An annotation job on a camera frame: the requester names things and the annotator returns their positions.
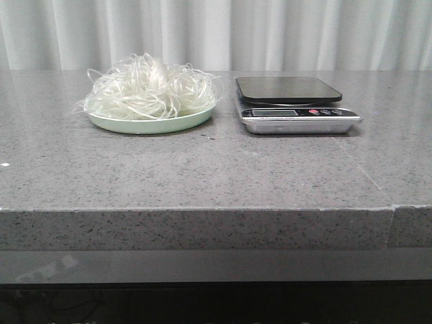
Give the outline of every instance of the light green plate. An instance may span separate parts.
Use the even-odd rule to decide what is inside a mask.
[[[122,120],[100,117],[89,113],[92,123],[105,130],[126,134],[162,134],[186,130],[197,126],[211,117],[214,107],[192,115],[155,120]]]

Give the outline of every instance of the gray countertop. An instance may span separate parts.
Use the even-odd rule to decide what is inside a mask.
[[[219,72],[212,118],[109,132],[84,71],[0,71],[0,250],[432,246],[432,72]],[[315,76],[364,117],[337,136],[246,131],[236,76]]]

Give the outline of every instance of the digital display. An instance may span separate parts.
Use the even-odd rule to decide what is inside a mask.
[[[283,117],[283,116],[297,116],[295,110],[270,110],[270,109],[262,109],[262,110],[253,110],[252,114],[255,117]]]

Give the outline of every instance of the curtain fold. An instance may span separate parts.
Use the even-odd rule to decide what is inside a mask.
[[[0,68],[432,70],[430,0],[2,0]]]

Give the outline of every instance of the scale platform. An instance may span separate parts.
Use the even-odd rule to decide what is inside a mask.
[[[236,108],[255,134],[341,134],[362,118],[333,103],[342,94],[316,78],[237,78]]]

